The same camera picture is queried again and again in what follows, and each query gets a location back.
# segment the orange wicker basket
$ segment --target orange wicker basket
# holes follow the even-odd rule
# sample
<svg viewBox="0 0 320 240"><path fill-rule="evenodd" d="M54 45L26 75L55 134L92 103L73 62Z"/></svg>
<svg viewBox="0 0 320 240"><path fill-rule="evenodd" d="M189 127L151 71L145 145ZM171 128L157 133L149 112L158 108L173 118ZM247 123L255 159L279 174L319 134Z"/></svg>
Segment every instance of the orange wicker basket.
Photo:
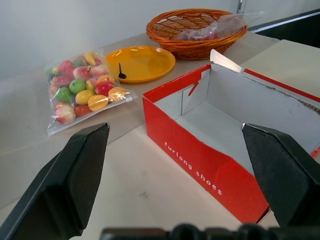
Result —
<svg viewBox="0 0 320 240"><path fill-rule="evenodd" d="M156 16L146 26L149 38L179 59L205 60L210 57L211 49L223 54L232 44L242 38L248 30L244 26L237 33L223 38L201 41L173 40L177 34L188 29L202 29L217 21L228 11L195 8L165 12Z"/></svg>

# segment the cardboard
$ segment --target cardboard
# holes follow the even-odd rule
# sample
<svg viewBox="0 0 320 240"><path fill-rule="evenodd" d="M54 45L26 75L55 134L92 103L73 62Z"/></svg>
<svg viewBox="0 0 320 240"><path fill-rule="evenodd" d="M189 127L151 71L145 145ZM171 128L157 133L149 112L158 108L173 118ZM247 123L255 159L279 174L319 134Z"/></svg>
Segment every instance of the cardboard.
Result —
<svg viewBox="0 0 320 240"><path fill-rule="evenodd" d="M242 124L287 133L314 154L320 102L281 91L215 56L215 63L232 70L205 65L144 94L147 134L238 220L257 223L269 206L254 177Z"/></svg>

